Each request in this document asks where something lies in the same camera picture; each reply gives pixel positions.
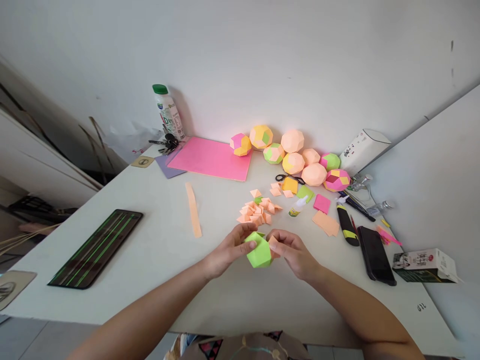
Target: green bottle cap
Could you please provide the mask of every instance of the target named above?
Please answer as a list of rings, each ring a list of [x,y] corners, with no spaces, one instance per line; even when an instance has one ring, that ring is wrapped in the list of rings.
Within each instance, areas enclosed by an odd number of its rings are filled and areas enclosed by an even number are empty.
[[[169,93],[165,85],[155,84],[152,88],[155,94],[165,95]]]

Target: purple paper sheet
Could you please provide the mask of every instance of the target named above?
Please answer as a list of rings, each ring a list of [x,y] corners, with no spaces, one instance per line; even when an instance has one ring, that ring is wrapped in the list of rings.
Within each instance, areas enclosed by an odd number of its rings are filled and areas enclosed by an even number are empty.
[[[158,156],[155,158],[156,160],[156,163],[158,164],[158,166],[160,167],[160,170],[163,172],[163,174],[165,175],[165,177],[167,179],[170,179],[170,178],[173,178],[177,175],[180,175],[180,174],[183,174],[183,173],[186,173],[185,170],[177,170],[177,169],[174,169],[174,168],[170,168],[167,166],[167,164],[165,164],[165,162],[167,161],[167,158],[169,157],[170,155],[162,155],[162,156]]]

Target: paper polyhedron ball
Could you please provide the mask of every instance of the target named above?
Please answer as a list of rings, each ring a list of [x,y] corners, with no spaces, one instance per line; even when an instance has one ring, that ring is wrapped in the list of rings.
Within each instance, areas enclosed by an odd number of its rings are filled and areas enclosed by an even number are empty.
[[[250,141],[257,149],[265,149],[272,143],[274,134],[267,125],[254,126],[250,131]]]
[[[301,178],[307,185],[320,186],[327,178],[327,170],[318,162],[313,163],[303,169]]]
[[[287,174],[298,174],[303,170],[305,166],[305,160],[298,152],[292,152],[285,155],[281,165]]]
[[[330,170],[326,174],[325,182],[323,186],[325,189],[330,190],[331,192],[339,192],[348,188],[350,185],[350,176],[348,172],[341,169]]]
[[[279,143],[274,142],[272,145],[263,150],[263,157],[270,164],[280,164],[280,162],[284,159],[284,156],[284,148]]]
[[[301,153],[303,159],[305,160],[305,165],[315,164],[320,162],[320,154],[315,151],[315,149],[305,149]]]
[[[283,134],[280,144],[287,153],[296,153],[304,147],[304,134],[300,130],[290,130]]]
[[[323,154],[320,158],[320,165],[327,171],[338,169],[340,167],[340,158],[332,152]]]
[[[252,150],[252,143],[247,135],[239,133],[230,139],[230,147],[235,155],[245,156]]]

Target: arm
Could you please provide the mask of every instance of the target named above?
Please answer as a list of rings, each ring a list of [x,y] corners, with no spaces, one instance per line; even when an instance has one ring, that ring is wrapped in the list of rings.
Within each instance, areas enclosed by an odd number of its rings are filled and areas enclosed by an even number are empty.
[[[272,230],[270,248],[337,310],[363,341],[365,359],[425,359],[400,321],[380,301],[321,266],[295,234]]]
[[[255,241],[243,241],[256,230],[253,223],[237,225],[203,260],[108,320],[68,360],[145,359],[200,290],[255,248]]]

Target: black scissors handle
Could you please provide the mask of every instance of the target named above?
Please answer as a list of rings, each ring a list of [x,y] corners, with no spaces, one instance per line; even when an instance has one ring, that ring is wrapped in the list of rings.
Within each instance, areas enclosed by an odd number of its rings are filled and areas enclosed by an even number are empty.
[[[301,177],[287,175],[287,174],[278,174],[277,176],[275,176],[275,180],[278,182],[285,180],[285,178],[295,179],[299,184],[305,185],[305,181]]]

